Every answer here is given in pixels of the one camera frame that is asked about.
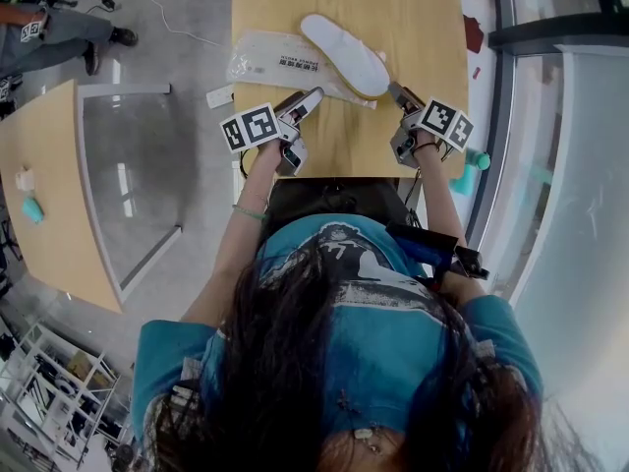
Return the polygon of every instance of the wooden table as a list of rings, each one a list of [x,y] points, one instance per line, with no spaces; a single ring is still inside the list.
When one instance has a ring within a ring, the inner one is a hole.
[[[392,79],[426,102],[432,95],[468,110],[460,0],[232,0],[232,40],[247,29],[298,34],[308,13],[328,16],[371,49],[385,52]],[[291,92],[235,84],[235,109],[275,104]],[[300,177],[414,176],[415,170],[397,163],[389,145],[401,117],[388,96],[376,110],[327,97],[302,125],[309,158]],[[248,152],[246,167],[253,154]],[[448,175],[460,177],[463,163],[461,153],[448,158]]]
[[[0,122],[0,174],[13,228],[32,276],[102,308],[121,304],[181,234],[173,228],[119,282],[96,216],[83,125],[84,98],[167,93],[169,85],[91,85],[69,81]],[[16,187],[22,167],[35,175],[33,196],[44,212],[35,225],[22,213],[26,194]]]

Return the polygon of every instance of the white shelving unit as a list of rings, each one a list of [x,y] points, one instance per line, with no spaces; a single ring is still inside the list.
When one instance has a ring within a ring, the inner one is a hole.
[[[75,357],[82,359],[83,373],[88,368],[86,374],[68,370]],[[25,335],[0,370],[0,379],[9,409],[20,414],[52,459],[60,454],[79,468],[96,432],[115,444],[126,434],[125,424],[117,437],[98,428],[120,380],[104,353],[95,357],[43,324]]]

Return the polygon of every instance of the gray floor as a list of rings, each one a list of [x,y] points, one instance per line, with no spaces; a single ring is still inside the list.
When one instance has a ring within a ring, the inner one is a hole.
[[[95,1],[79,0],[78,10]],[[25,275],[10,301],[25,314],[47,313],[60,332],[96,350],[107,348],[130,369],[140,327],[176,320],[207,281],[232,204],[231,155],[218,122],[232,105],[209,110],[205,93],[226,84],[229,47],[170,33],[150,0],[115,0],[113,14],[97,15],[135,30],[137,47],[113,46],[100,71],[88,77],[83,61],[25,75],[22,101],[69,80],[80,84],[170,83],[168,96],[124,96],[86,105],[86,151],[92,191],[114,270],[124,276],[175,222],[183,236],[149,272],[122,316],[69,300]],[[174,30],[230,44],[231,0],[157,0]],[[121,181],[126,180],[129,192]]]

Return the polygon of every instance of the clear plastic packaging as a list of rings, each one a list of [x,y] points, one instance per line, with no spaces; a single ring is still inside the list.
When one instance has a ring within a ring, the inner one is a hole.
[[[362,99],[349,89],[312,44],[287,33],[245,31],[232,49],[227,81],[302,90],[321,87],[328,96],[376,107],[375,101]]]

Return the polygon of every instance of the bracelet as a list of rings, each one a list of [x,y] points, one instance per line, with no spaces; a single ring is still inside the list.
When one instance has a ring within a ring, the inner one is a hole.
[[[438,145],[436,144],[436,142],[428,142],[427,144],[421,144],[420,146],[416,146],[413,149],[413,153],[417,152],[420,148],[424,148],[427,146],[434,146],[434,148],[439,149]]]
[[[246,208],[242,208],[238,205],[232,205],[232,208],[234,209],[234,211],[237,211],[238,213],[242,213],[244,215],[250,216],[251,218],[254,218],[255,220],[264,220],[266,218],[266,215],[264,213],[256,213],[255,211],[251,211],[250,209],[246,209]]]

